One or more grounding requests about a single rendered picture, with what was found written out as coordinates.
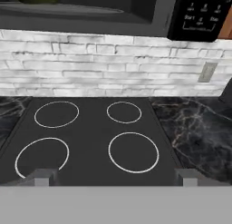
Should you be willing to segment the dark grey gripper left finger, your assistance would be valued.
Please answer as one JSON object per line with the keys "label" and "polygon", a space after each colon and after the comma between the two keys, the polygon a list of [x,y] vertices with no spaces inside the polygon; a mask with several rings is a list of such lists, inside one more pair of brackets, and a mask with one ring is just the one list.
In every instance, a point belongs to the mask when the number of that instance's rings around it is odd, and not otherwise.
{"label": "dark grey gripper left finger", "polygon": [[59,183],[57,170],[55,169],[37,169],[24,179],[16,180],[16,186],[55,186]]}

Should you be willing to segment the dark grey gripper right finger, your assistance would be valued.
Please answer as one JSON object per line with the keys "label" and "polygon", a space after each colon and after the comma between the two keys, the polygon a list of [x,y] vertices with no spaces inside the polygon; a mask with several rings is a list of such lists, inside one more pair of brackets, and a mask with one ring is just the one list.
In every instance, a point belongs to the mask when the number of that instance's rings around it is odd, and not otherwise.
{"label": "dark grey gripper right finger", "polygon": [[222,186],[223,183],[205,177],[194,169],[176,169],[177,183],[183,187]]}

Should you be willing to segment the black microwave oven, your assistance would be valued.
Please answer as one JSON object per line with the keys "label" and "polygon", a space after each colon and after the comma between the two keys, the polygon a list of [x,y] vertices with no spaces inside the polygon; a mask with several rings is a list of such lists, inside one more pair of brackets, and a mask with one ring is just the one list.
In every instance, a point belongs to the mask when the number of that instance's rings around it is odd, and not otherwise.
{"label": "black microwave oven", "polygon": [[232,0],[0,0],[0,29],[214,42]]}

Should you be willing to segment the black hob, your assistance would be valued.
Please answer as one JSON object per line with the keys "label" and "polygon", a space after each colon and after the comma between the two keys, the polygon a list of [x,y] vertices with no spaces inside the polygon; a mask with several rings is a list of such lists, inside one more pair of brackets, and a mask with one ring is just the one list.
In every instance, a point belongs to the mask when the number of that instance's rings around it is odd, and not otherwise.
{"label": "black hob", "polygon": [[61,186],[172,186],[178,166],[145,98],[34,98],[0,150],[0,184],[53,169]]}

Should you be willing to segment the black appliance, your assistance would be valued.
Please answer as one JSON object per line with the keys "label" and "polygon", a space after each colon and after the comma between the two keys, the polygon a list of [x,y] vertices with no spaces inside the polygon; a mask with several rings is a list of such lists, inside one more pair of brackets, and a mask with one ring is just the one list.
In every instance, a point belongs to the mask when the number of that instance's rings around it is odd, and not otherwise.
{"label": "black appliance", "polygon": [[232,106],[232,78],[228,81],[224,91],[219,96],[219,100]]}

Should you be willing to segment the brown wooden cupboard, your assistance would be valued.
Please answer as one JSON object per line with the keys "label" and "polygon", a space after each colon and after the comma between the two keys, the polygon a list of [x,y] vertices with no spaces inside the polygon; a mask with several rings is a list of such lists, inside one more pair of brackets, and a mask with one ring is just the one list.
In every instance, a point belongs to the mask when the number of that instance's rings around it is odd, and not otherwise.
{"label": "brown wooden cupboard", "polygon": [[232,7],[229,9],[226,20],[217,37],[218,39],[232,39]]}

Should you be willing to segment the grey wall socket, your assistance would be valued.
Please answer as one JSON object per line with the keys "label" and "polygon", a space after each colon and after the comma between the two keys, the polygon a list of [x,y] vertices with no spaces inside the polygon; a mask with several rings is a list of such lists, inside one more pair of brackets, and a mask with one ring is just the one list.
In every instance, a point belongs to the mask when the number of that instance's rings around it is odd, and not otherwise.
{"label": "grey wall socket", "polygon": [[208,83],[214,74],[218,64],[205,62],[202,72],[198,78],[199,83]]}

